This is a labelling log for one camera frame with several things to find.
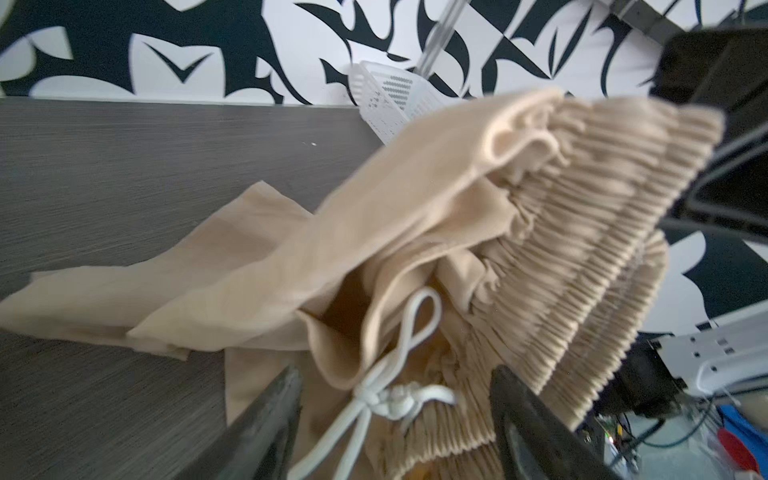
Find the beige garment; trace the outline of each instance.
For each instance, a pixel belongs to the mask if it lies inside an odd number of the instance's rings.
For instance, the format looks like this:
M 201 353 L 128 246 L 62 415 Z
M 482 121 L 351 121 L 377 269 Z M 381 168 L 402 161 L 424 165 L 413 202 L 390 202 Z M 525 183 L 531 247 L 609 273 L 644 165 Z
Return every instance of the beige garment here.
M 108 342 L 155 353 L 308 344 L 327 384 L 350 389 L 386 347 L 403 300 L 428 283 L 445 315 L 401 380 L 444 383 L 462 402 L 427 404 L 405 435 L 379 419 L 366 454 L 384 478 L 414 467 L 455 478 L 463 465 L 490 472 L 489 462 L 500 472 L 492 368 L 509 364 L 578 423 L 663 276 L 654 225 L 721 130 L 715 112 L 645 98 L 589 103 L 550 89 L 466 102 L 410 124 L 314 217 L 256 185 L 243 195 L 257 191 L 255 201 L 235 200 L 157 259 L 36 280 L 0 303 L 0 326 L 94 341 L 104 312 L 119 311 Z M 220 221 L 232 206 L 260 214 Z M 249 236 L 279 244 L 267 254 Z M 240 367 L 227 372 L 230 413 L 260 388 Z

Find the white mesh basket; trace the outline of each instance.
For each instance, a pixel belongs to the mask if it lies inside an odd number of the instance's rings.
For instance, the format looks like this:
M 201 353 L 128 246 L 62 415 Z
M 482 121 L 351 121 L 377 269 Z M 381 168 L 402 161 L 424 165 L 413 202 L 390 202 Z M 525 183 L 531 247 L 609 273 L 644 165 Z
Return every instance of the white mesh basket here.
M 371 61 L 352 66 L 349 90 L 360 116 L 384 145 L 414 118 L 458 101 L 441 94 L 416 74 Z

